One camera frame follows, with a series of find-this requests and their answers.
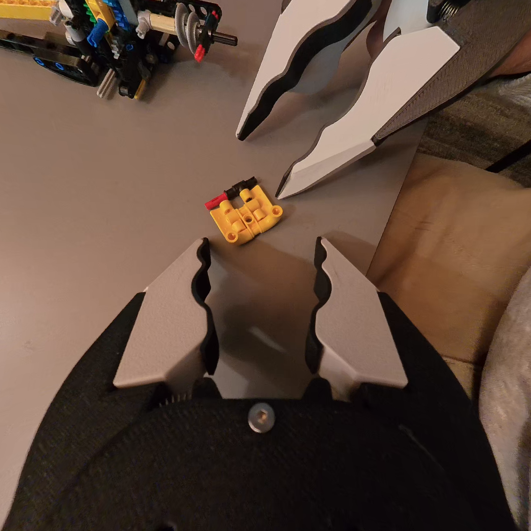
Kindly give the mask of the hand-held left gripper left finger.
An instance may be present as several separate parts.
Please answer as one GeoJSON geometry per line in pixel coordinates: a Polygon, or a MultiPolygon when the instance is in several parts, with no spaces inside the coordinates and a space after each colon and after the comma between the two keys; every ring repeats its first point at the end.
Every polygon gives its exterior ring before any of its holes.
{"type": "Polygon", "coordinates": [[[206,302],[210,265],[209,240],[199,238],[145,288],[116,388],[164,383],[184,396],[205,374],[214,375],[219,342],[206,302]]]}

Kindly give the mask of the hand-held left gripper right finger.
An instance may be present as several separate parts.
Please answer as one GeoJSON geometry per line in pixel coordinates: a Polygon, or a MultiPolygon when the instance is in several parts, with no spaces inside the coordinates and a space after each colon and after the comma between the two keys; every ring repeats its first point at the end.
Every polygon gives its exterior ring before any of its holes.
{"type": "Polygon", "coordinates": [[[408,378],[377,288],[333,245],[318,237],[306,364],[349,402],[363,384],[404,389],[408,378]]]}

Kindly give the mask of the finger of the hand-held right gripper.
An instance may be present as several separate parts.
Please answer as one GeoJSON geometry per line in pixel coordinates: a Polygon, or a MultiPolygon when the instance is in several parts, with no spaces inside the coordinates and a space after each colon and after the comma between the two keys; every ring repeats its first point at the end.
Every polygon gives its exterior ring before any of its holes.
{"type": "Polygon", "coordinates": [[[377,9],[377,1],[284,2],[236,137],[244,141],[285,93],[312,95],[325,88],[343,51],[367,27],[377,9]]]}
{"type": "Polygon", "coordinates": [[[459,51],[441,28],[428,22],[428,4],[391,2],[383,28],[386,44],[357,100],[287,171],[277,198],[299,194],[374,151],[378,131],[459,51]]]}

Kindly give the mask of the small yellow lego piece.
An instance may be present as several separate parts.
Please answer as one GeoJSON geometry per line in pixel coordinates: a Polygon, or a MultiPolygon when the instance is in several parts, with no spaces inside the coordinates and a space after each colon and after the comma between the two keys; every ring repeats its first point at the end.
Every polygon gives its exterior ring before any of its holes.
{"type": "Polygon", "coordinates": [[[272,229],[283,209],[273,204],[257,179],[239,181],[204,204],[225,240],[241,246],[272,229]]]}

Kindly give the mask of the person's right forearm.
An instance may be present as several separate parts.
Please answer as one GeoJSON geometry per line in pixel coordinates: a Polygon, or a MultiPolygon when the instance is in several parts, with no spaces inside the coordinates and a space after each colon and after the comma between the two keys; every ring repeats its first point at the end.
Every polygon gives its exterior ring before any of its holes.
{"type": "Polygon", "coordinates": [[[522,40],[507,59],[490,74],[496,77],[518,77],[530,72],[530,40],[522,40]]]}

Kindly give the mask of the large multicoloured lego assembly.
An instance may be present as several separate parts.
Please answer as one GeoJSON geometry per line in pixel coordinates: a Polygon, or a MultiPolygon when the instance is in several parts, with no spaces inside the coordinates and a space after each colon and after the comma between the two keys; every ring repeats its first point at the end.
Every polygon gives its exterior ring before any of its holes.
{"type": "Polygon", "coordinates": [[[214,43],[236,47],[236,36],[218,31],[221,19],[221,7],[209,1],[1,1],[1,20],[48,21],[65,34],[36,38],[1,30],[1,48],[96,87],[100,98],[117,84],[121,96],[139,100],[178,47],[198,63],[214,43]]]}

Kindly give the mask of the grey striped fabric cushion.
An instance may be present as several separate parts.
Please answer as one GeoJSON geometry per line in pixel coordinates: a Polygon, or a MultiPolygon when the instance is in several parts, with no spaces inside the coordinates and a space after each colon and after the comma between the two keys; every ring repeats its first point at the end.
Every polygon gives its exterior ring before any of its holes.
{"type": "Polygon", "coordinates": [[[418,151],[530,188],[530,73],[498,77],[438,111],[429,119],[418,151]]]}

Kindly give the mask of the person's tan trousers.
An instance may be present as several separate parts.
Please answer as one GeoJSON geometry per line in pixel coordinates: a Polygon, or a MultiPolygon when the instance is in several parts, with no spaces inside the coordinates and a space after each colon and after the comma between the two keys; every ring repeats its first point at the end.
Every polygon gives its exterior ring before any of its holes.
{"type": "Polygon", "coordinates": [[[417,154],[368,277],[443,357],[482,365],[530,268],[530,188],[417,154]]]}

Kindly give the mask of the grey fleece cloth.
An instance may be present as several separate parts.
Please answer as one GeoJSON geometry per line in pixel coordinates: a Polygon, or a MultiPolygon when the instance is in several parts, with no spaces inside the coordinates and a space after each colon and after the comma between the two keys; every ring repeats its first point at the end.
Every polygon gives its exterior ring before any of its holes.
{"type": "Polygon", "coordinates": [[[494,333],[479,412],[518,530],[530,530],[530,270],[494,333]]]}

